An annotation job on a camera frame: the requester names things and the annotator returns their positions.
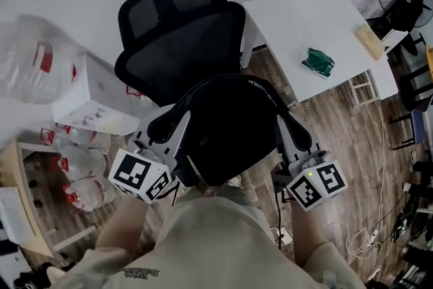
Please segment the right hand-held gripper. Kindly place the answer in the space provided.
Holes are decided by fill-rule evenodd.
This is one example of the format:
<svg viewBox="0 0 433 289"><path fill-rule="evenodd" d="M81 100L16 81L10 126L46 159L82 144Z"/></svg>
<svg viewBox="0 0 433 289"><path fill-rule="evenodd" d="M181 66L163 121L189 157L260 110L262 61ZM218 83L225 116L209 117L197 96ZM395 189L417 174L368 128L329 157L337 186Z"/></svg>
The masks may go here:
<svg viewBox="0 0 433 289"><path fill-rule="evenodd" d="M288 127L280 115L277 124L291 163L288 169L292 180L287 190L304 211L314 209L348 188L340 163L328 151L319 150L319 138L310 124L294 113L289 113Z"/></svg>

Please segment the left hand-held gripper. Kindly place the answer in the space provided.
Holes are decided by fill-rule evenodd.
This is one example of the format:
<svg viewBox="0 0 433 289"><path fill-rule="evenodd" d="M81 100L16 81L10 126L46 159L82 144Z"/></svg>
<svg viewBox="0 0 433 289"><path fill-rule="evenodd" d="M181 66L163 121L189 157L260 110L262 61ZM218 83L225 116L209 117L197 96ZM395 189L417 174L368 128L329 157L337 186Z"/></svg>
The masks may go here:
<svg viewBox="0 0 433 289"><path fill-rule="evenodd" d="M144 146L119 149L108 175L109 181L122 193L147 204L177 189L177 178L173 173L177 167L175 157L191 112L187 111L176 126L170 114L174 106L158 108L141 120L133 140Z"/></svg>

